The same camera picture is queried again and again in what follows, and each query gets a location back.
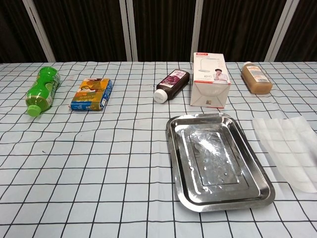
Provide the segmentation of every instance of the metal tray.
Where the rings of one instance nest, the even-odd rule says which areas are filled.
[[[274,200],[274,188],[233,118],[186,115],[166,127],[177,195],[188,209],[261,207]]]

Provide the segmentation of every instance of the green bottle cap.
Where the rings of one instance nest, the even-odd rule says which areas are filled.
[[[30,105],[28,106],[27,113],[32,117],[37,117],[41,113],[41,108],[37,105]]]

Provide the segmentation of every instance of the tray rim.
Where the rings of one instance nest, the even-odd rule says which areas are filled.
[[[256,167],[261,172],[262,176],[264,177],[264,180],[267,184],[267,188],[269,189],[268,196],[263,200],[249,200],[249,201],[238,201],[238,202],[224,202],[224,203],[210,203],[210,204],[202,204],[197,205],[192,203],[184,194],[184,187],[181,180],[181,174],[180,174],[180,168],[181,166],[178,162],[176,151],[175,151],[175,143],[174,143],[174,137],[172,133],[172,127],[171,124],[173,121],[177,119],[195,119],[195,118],[211,118],[211,117],[226,117],[233,121],[237,128],[237,132],[239,133],[239,136],[244,142],[244,145],[249,152],[250,156],[252,157]],[[260,164],[258,158],[256,157],[253,149],[251,148],[249,142],[246,139],[246,136],[242,129],[240,128],[239,124],[236,122],[234,118],[229,116],[225,113],[216,113],[216,114],[194,114],[194,115],[183,115],[183,116],[177,116],[171,118],[167,124],[166,124],[166,133],[168,137],[168,145],[170,150],[170,156],[171,156],[171,165],[172,165],[172,171],[175,179],[175,186],[176,186],[176,192],[177,196],[180,200],[180,202],[187,207],[188,209],[195,211],[195,212],[208,212],[208,211],[221,211],[221,210],[231,210],[231,209],[243,209],[243,208],[251,208],[251,207],[263,207],[271,204],[275,199],[275,189],[269,180],[265,170],[263,169],[262,165]]]

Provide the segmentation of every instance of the green plastic bottle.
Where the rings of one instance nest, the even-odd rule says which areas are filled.
[[[50,108],[59,81],[60,76],[56,69],[52,67],[41,68],[36,81],[25,98],[28,106],[27,113],[30,116],[37,117],[41,112]]]

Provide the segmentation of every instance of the dark curtain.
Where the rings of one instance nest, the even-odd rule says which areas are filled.
[[[126,61],[119,0],[34,0],[56,61]]]
[[[275,61],[317,61],[316,0],[300,0]]]
[[[22,0],[0,0],[0,62],[47,62]]]
[[[189,61],[195,0],[133,0],[139,61]]]
[[[205,0],[198,51],[263,61],[286,0]]]

